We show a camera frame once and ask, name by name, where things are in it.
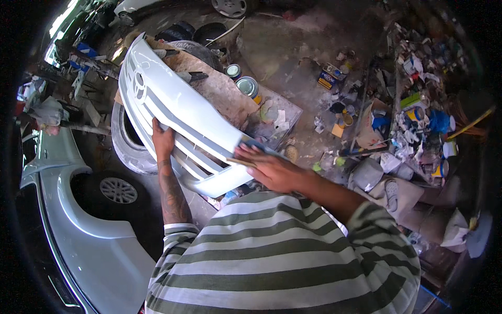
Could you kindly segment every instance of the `wooden stick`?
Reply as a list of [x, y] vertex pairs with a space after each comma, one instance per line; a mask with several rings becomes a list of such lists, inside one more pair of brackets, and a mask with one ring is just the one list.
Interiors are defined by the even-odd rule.
[[257, 167], [255, 164], [253, 164], [251, 162], [242, 161], [242, 160], [239, 160], [239, 159], [227, 158], [226, 160], [228, 162], [233, 162], [233, 163], [236, 163], [236, 164], [244, 165], [246, 167], [252, 167], [252, 168], [256, 168]]

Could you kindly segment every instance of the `metal rod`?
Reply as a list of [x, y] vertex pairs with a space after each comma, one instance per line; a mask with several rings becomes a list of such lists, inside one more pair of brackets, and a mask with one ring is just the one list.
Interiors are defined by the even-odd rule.
[[366, 105], [366, 92], [368, 89], [368, 82], [369, 82], [369, 74], [370, 74], [370, 69], [373, 67], [373, 59], [369, 61], [368, 65], [368, 73], [366, 74], [366, 82], [364, 83], [364, 94], [362, 95], [362, 104], [361, 104], [361, 110], [359, 111], [359, 118], [357, 119], [357, 122], [355, 123], [355, 133], [354, 133], [354, 138], [352, 139], [352, 143], [350, 144], [350, 150], [351, 152], [354, 149], [354, 144], [355, 144], [355, 138], [357, 137], [357, 134], [359, 133], [359, 125], [361, 124], [361, 120], [364, 114], [364, 106]]
[[444, 306], [448, 307], [448, 308], [451, 308], [451, 305], [449, 305], [448, 303], [446, 303], [445, 301], [443, 301], [443, 299], [441, 299], [440, 297], [438, 297], [435, 293], [433, 293], [432, 291], [430, 291], [429, 289], [427, 289], [426, 287], [420, 285], [420, 287], [425, 291], [427, 292], [428, 294], [430, 294], [431, 296], [433, 296], [433, 298], [435, 298], [436, 300], [438, 300], [439, 302], [443, 303]]
[[65, 120], [61, 120], [59, 126], [64, 127], [64, 128], [73, 129], [73, 130], [79, 130], [79, 131], [85, 131], [85, 132], [90, 132], [90, 133], [111, 136], [110, 130], [95, 128], [95, 127], [91, 127], [91, 126], [87, 126], [87, 125], [81, 125], [81, 124], [77, 124], [77, 123], [69, 122], [69, 121], [65, 121]]

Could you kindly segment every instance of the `car bodywork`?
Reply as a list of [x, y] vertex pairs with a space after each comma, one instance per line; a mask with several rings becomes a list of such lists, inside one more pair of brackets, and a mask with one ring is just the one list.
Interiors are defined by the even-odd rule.
[[167, 6], [169, 1], [165, 0], [123, 0], [115, 8], [115, 15], [121, 12], [129, 14], [148, 14], [162, 6]]
[[24, 166], [20, 188], [36, 187], [45, 234], [67, 288], [86, 313], [137, 313], [154, 260], [130, 223], [95, 218], [76, 202], [70, 181], [91, 169], [71, 131], [61, 128], [56, 136], [41, 132], [36, 142], [36, 157]]
[[131, 124], [150, 154], [157, 158], [152, 141], [152, 119], [156, 117], [164, 127], [176, 131], [171, 160], [185, 187], [218, 197], [250, 181], [244, 166], [225, 167], [218, 162], [231, 158], [234, 148], [247, 136], [170, 69], [144, 36], [140, 34], [127, 52], [118, 89]]

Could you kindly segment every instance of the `paint can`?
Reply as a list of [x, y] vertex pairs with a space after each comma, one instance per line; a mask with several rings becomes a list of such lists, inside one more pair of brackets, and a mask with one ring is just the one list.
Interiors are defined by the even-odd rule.
[[262, 94], [259, 91], [258, 82], [254, 78], [243, 76], [235, 84], [243, 94], [251, 97], [257, 104], [262, 102]]
[[354, 123], [354, 119], [350, 115], [343, 115], [343, 127], [350, 127]]
[[448, 175], [448, 170], [450, 169], [450, 165], [447, 160], [441, 160], [441, 163], [436, 168], [436, 171], [432, 174], [433, 178], [444, 178]]
[[225, 74], [234, 81], [237, 81], [242, 76], [242, 70], [238, 64], [231, 64], [226, 68]]
[[421, 121], [425, 116], [424, 110], [421, 107], [415, 107], [411, 110], [408, 110], [406, 111], [406, 114], [408, 115], [411, 121], [416, 121], [416, 122]]

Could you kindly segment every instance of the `yellow stick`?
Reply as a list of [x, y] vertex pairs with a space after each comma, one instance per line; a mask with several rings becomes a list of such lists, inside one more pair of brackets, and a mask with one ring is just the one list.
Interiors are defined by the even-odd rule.
[[488, 109], [484, 114], [481, 115], [481, 117], [479, 117], [476, 120], [474, 120], [473, 122], [471, 122], [468, 126], [464, 127], [462, 130], [457, 131], [453, 135], [448, 136], [448, 138], [446, 140], [449, 141], [449, 140], [457, 137], [458, 135], [464, 133], [465, 131], [469, 130], [470, 128], [472, 128], [473, 126], [475, 126], [476, 124], [478, 124], [481, 120], [483, 120], [484, 118], [488, 117], [494, 111], [495, 111], [495, 106], [493, 106], [490, 109]]

